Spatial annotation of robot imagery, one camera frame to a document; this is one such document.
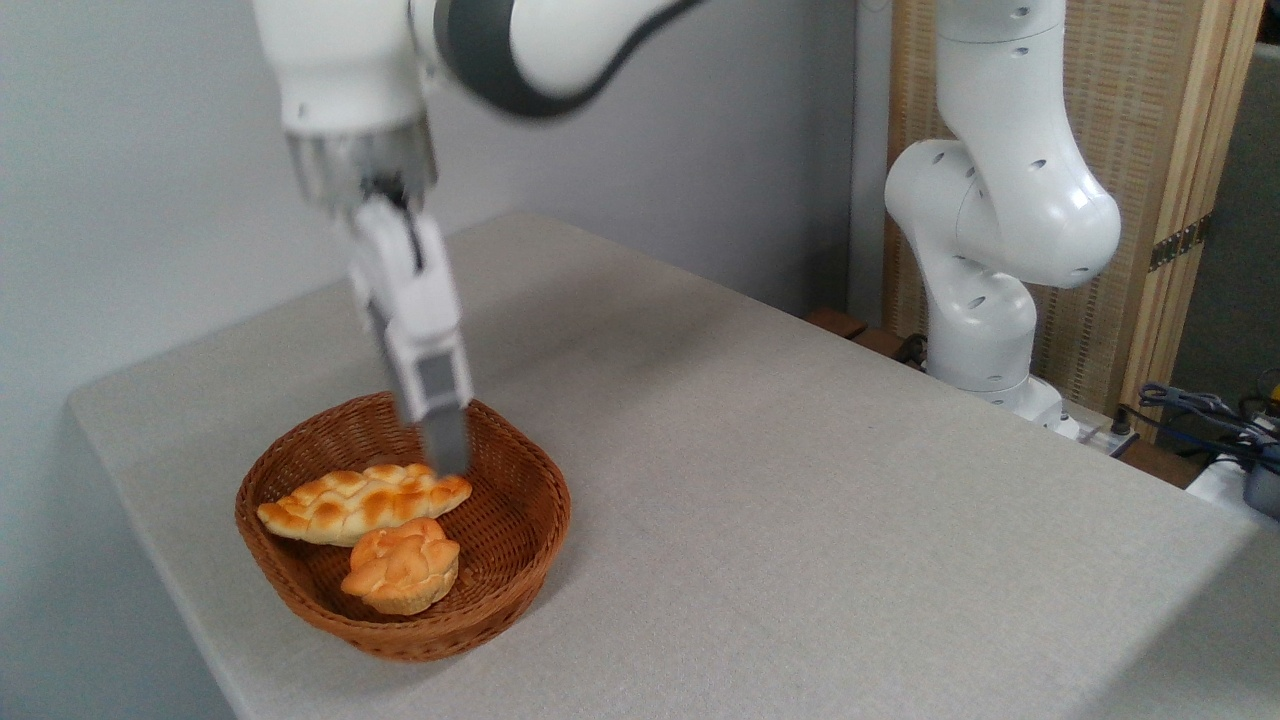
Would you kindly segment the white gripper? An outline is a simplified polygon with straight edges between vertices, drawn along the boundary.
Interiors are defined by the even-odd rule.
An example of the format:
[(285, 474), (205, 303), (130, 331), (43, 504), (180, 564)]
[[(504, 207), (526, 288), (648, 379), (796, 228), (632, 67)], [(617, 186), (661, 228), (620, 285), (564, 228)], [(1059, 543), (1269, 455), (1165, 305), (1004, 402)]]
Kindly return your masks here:
[(430, 214), (376, 196), (356, 209), (349, 233), (349, 278), (399, 423), (417, 428), (424, 457), (439, 477), (463, 475), (471, 464), (466, 411), (474, 386), (440, 228)]

